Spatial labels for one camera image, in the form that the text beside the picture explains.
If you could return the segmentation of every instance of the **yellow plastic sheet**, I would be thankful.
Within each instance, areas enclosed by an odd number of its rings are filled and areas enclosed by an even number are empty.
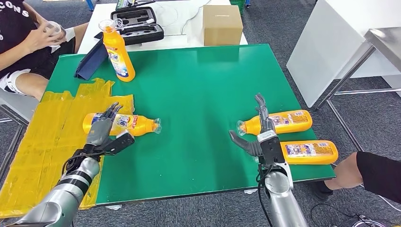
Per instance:
[[[68,91],[44,94],[0,191],[0,218],[26,214],[56,185],[63,163],[85,144],[86,114],[103,112],[114,102],[124,105],[119,113],[134,111],[132,95],[110,96],[114,82],[94,81],[81,84],[75,98]],[[93,180],[81,209],[95,206],[100,176]]]

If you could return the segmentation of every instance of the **person's hand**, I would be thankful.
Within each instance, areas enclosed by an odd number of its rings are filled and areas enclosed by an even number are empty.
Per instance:
[[[60,32],[55,36],[50,36],[53,33],[54,28],[45,28],[46,23],[41,24],[36,30],[32,30],[25,40],[22,41],[21,44],[29,51],[29,53],[33,53],[47,46],[56,46],[65,42],[65,35],[63,32]]]

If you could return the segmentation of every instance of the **orange plastic bottle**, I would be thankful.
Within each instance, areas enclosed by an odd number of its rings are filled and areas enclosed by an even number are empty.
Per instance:
[[[110,19],[102,20],[99,28],[103,31],[103,44],[118,79],[130,82],[135,77],[135,70],[125,49],[124,39],[115,30],[115,22]]]
[[[294,110],[280,113],[269,114],[274,122],[277,134],[306,131],[312,126],[312,117],[306,110]],[[261,121],[259,116],[255,116],[248,121],[237,122],[238,135],[245,134],[258,135],[261,133]]]
[[[88,113],[85,116],[82,128],[86,134],[89,133],[90,127],[92,127],[94,122],[99,120],[101,115],[102,113]],[[132,136],[141,136],[148,132],[159,134],[162,130],[162,125],[160,118],[151,120],[139,115],[117,114],[110,135],[119,135],[124,130],[128,130]]]
[[[289,164],[323,165],[338,159],[338,150],[327,140],[280,142],[284,159]]]

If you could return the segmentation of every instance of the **robotic arm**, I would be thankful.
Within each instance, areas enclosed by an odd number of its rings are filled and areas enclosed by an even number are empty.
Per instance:
[[[308,227],[292,193],[294,185],[291,171],[284,159],[273,121],[269,118],[266,102],[260,93],[255,99],[259,105],[256,110],[261,120],[261,133],[257,136],[257,141],[246,141],[233,130],[229,131],[231,140],[249,155],[259,158],[259,174],[270,200],[273,227]]]
[[[116,155],[135,141],[128,132],[115,140],[109,138],[113,120],[121,108],[114,103],[93,123],[83,149],[78,149],[64,163],[56,186],[29,213],[9,226],[69,227],[72,224],[89,186],[99,173],[100,156]]]
[[[288,163],[283,157],[280,140],[261,94],[255,96],[256,110],[261,120],[261,133],[257,141],[248,142],[234,131],[231,140],[251,156],[259,158],[259,173],[270,199],[274,227],[307,227],[301,209],[292,194],[293,182]],[[101,155],[116,155],[134,143],[125,132],[115,140],[109,138],[118,110],[118,103],[110,106],[93,123],[86,144],[78,149],[63,165],[62,176],[46,197],[23,218],[10,227],[69,227],[94,177],[99,173]]]

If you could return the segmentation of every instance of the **bottle cap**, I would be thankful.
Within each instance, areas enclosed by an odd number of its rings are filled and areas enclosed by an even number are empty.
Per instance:
[[[99,22],[99,28],[106,33],[110,33],[115,30],[115,22],[111,19],[102,20]]]
[[[160,134],[162,131],[162,121],[160,118],[156,118],[153,120],[152,130],[156,134]]]
[[[243,136],[246,134],[246,124],[243,121],[237,121],[238,135]]]

